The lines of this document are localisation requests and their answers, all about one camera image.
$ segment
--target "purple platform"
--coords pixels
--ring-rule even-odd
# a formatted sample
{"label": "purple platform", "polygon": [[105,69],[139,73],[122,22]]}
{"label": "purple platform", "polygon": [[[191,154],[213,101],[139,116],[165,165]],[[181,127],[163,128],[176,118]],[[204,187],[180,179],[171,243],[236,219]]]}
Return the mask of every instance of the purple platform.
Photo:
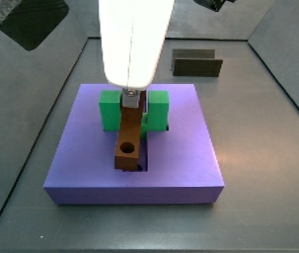
{"label": "purple platform", "polygon": [[193,85],[167,90],[168,131],[148,133],[148,171],[113,169],[116,132],[101,129],[98,96],[117,88],[81,84],[44,188],[57,204],[213,203],[224,188]]}

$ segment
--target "wooden block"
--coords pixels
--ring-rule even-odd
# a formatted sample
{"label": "wooden block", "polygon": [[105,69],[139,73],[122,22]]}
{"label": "wooden block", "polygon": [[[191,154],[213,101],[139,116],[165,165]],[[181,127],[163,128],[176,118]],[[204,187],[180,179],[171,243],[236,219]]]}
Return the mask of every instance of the wooden block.
{"label": "wooden block", "polygon": [[139,107],[121,107],[121,123],[114,148],[114,168],[137,170],[140,158],[141,120],[147,91],[141,92]]}

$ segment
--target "cuboid block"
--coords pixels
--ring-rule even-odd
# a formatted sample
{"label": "cuboid block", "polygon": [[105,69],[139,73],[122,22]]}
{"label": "cuboid block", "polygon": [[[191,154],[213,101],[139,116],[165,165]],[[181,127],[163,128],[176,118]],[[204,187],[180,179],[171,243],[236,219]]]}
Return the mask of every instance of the cuboid block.
{"label": "cuboid block", "polygon": [[105,90],[100,92],[98,108],[101,125],[104,130],[118,130],[120,129],[120,100],[121,91]]}
{"label": "cuboid block", "polygon": [[173,76],[219,77],[223,59],[213,49],[173,49],[171,69]]}
{"label": "cuboid block", "polygon": [[193,85],[151,85],[168,91],[168,131],[147,136],[145,172],[113,168],[117,133],[102,131],[98,94],[109,85],[80,86],[44,188],[57,204],[213,203],[224,188]]}
{"label": "cuboid block", "polygon": [[148,131],[165,130],[168,113],[167,91],[148,91]]}

